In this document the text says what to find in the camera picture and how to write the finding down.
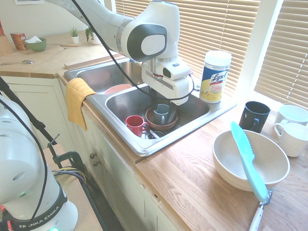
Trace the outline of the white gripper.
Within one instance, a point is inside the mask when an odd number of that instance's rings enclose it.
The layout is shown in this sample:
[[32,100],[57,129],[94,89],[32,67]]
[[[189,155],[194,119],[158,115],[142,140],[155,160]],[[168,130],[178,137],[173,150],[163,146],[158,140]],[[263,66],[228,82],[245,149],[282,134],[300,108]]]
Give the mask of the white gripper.
[[152,107],[157,107],[157,92],[171,101],[168,120],[173,120],[178,105],[182,105],[188,100],[189,80],[186,77],[176,80],[171,80],[166,76],[156,77],[150,72],[148,64],[142,64],[141,78],[149,86]]

